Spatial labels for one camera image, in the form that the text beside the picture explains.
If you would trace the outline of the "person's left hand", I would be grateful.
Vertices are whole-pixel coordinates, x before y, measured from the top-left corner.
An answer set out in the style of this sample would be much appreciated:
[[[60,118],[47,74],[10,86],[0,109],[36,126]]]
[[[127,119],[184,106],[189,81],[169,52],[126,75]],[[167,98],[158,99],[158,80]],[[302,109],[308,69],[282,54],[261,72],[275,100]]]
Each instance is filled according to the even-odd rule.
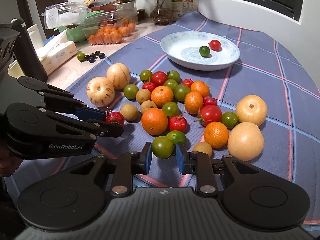
[[[0,149],[0,176],[9,177],[20,167],[22,159],[12,155],[7,146],[1,145]]]

